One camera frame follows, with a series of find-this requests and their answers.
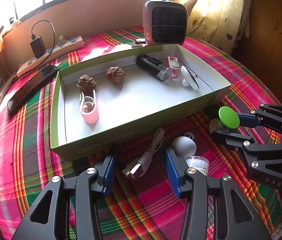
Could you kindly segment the green white suction knob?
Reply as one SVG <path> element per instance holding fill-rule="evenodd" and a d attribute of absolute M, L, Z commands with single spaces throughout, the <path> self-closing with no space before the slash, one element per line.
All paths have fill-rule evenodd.
<path fill-rule="evenodd" d="M 214 118 L 209 123 L 210 133 L 221 130 L 230 131 L 240 126 L 238 114 L 230 107 L 223 106 L 218 110 L 218 118 Z"/>

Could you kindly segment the white ribbed bottle cap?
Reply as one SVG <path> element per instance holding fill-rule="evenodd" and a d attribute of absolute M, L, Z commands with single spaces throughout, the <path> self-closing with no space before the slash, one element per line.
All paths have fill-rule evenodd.
<path fill-rule="evenodd" d="M 209 171 L 209 161 L 208 159 L 200 156 L 191 156 L 186 157 L 185 161 L 190 168 L 195 168 L 196 170 L 200 171 L 205 176 L 208 175 Z"/>

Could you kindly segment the grey white ball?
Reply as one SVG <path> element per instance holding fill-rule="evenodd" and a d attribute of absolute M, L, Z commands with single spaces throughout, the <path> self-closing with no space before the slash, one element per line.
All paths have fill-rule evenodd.
<path fill-rule="evenodd" d="M 176 155 L 186 159 L 196 154 L 197 145 L 194 142 L 194 135 L 191 132 L 186 132 L 183 136 L 177 137 L 172 142 L 172 148 Z"/>

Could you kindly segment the pink nail clipper case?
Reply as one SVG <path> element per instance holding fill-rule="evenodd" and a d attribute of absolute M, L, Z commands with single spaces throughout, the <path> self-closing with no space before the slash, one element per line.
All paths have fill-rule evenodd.
<path fill-rule="evenodd" d="M 178 58 L 168 56 L 168 64 L 169 68 L 172 70 L 172 78 L 178 77 L 178 71 L 180 70 L 181 66 L 178 62 Z"/>

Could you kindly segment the black clear flashlight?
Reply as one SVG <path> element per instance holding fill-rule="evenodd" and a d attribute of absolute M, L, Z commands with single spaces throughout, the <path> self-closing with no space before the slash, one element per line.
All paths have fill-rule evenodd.
<path fill-rule="evenodd" d="M 166 67 L 161 61 L 149 57 L 148 55 L 139 55 L 136 59 L 136 64 L 161 81 L 166 81 L 172 78 L 172 69 Z"/>

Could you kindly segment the brown walnut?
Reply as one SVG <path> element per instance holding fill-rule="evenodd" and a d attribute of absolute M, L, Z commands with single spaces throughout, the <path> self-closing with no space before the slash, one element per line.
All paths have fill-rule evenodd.
<path fill-rule="evenodd" d="M 77 87 L 81 93 L 90 94 L 97 88 L 97 83 L 92 77 L 83 75 L 78 80 Z"/>
<path fill-rule="evenodd" d="M 120 83 L 125 77 L 125 72 L 120 67 L 110 67 L 107 70 L 106 77 L 112 83 Z"/>

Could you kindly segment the cream heart curtain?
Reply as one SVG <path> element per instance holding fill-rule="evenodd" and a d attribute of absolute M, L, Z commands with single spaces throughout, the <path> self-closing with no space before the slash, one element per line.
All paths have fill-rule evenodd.
<path fill-rule="evenodd" d="M 251 0 L 170 0 L 188 12 L 187 35 L 231 54 L 237 42 L 249 36 Z"/>

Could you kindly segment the green white cardboard box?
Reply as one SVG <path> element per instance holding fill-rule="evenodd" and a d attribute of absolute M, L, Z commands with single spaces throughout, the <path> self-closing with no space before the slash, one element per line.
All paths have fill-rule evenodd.
<path fill-rule="evenodd" d="M 200 87 L 183 87 L 183 77 L 161 81 L 136 64 L 139 55 L 148 55 L 163 64 L 168 56 L 178 58 L 196 78 Z M 110 67 L 120 67 L 125 77 L 112 83 L 106 77 Z M 82 117 L 81 76 L 96 83 L 99 120 L 87 124 Z M 62 69 L 56 78 L 51 109 L 51 150 L 74 161 L 166 126 L 217 102 L 230 88 L 230 82 L 211 65 L 177 44 L 148 46 L 119 51 Z"/>

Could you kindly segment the pink black mini heater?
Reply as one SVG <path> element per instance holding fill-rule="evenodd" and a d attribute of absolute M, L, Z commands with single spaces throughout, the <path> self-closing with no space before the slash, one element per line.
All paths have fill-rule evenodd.
<path fill-rule="evenodd" d="M 143 30 L 148 45 L 183 44 L 188 12 L 184 5 L 167 0 L 149 0 L 143 8 Z"/>

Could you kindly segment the small usb plug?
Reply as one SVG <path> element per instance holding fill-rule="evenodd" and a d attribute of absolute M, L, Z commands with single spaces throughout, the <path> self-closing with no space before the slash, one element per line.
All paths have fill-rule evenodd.
<path fill-rule="evenodd" d="M 146 44 L 146 41 L 144 38 L 137 38 L 135 39 L 134 44 L 137 44 L 137 45 Z"/>

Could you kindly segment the black smartphone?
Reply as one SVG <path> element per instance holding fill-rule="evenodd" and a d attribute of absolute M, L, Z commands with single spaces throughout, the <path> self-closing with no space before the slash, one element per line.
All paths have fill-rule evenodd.
<path fill-rule="evenodd" d="M 57 75 L 58 71 L 59 67 L 49 64 L 37 74 L 35 74 L 8 101 L 8 114 L 15 114 L 15 112 L 20 107 L 22 107 L 39 88 L 41 88 L 46 83 L 49 83 Z"/>

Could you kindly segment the white power strip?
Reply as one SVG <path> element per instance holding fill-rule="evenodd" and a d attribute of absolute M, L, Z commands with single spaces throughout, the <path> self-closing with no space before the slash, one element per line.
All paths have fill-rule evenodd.
<path fill-rule="evenodd" d="M 80 49 L 84 46 L 84 40 L 81 36 L 71 38 L 64 44 L 57 44 L 54 49 L 50 48 L 46 53 L 38 59 L 33 57 L 24 64 L 22 64 L 16 72 L 17 77 L 21 77 L 26 73 L 32 71 L 38 66 L 42 66 L 46 62 L 53 61 L 54 59 L 70 53 L 74 50 Z"/>

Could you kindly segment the white plug adapter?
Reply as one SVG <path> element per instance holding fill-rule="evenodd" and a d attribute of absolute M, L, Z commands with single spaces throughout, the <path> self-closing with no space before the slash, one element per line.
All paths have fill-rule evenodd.
<path fill-rule="evenodd" d="M 60 35 L 58 39 L 58 45 L 61 46 L 65 44 L 68 40 L 69 38 L 66 35 Z"/>

